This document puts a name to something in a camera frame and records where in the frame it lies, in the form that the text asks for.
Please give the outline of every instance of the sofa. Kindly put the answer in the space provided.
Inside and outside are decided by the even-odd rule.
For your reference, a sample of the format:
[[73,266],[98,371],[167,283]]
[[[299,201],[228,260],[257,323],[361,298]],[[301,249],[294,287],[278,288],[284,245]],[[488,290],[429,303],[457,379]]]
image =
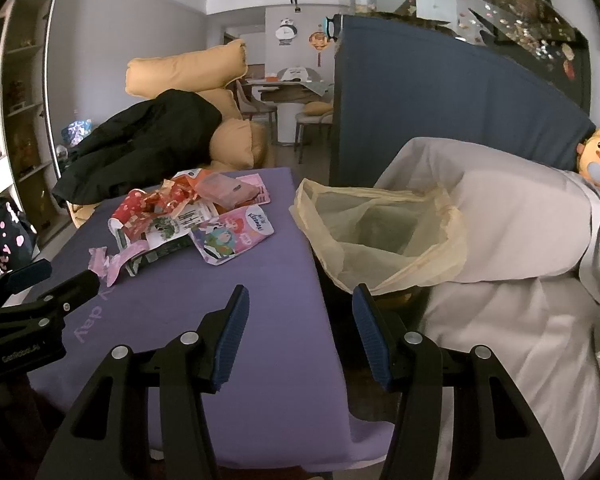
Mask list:
[[[169,88],[196,92],[222,114],[209,145],[212,171],[273,168],[276,165],[270,136],[264,124],[242,118],[234,94],[226,88],[247,73],[244,40],[178,56],[132,59],[126,70],[125,91],[153,99]],[[69,214],[79,228],[99,204],[68,203]]]

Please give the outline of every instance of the dining table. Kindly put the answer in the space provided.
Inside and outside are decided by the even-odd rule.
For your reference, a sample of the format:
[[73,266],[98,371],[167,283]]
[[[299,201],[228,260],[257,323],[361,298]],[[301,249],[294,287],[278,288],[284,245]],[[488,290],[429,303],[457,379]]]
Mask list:
[[261,101],[278,106],[276,140],[278,144],[290,146],[296,138],[296,115],[302,112],[305,104],[321,101],[332,85],[325,81],[251,79],[242,87],[247,96],[256,91],[260,93]]

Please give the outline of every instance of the blue headboard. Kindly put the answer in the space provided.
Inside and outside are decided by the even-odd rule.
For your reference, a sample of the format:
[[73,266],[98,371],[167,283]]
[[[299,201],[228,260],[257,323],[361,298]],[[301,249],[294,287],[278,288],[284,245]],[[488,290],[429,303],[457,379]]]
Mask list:
[[330,184],[370,187],[414,137],[484,144],[562,170],[595,130],[558,89],[485,47],[344,16]]

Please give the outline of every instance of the black jacket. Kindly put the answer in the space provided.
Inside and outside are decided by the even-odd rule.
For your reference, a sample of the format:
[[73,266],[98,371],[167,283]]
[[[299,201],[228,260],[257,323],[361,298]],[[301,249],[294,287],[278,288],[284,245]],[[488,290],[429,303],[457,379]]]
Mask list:
[[198,94],[167,90],[114,115],[71,150],[53,194],[93,204],[208,164],[209,141],[221,121]]

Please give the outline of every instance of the glass partition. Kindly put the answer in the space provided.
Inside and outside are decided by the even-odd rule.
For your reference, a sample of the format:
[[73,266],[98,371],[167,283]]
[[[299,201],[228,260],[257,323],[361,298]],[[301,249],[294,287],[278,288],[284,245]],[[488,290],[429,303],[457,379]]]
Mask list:
[[587,40],[546,0],[354,0],[352,12],[405,22],[488,47],[589,109]]

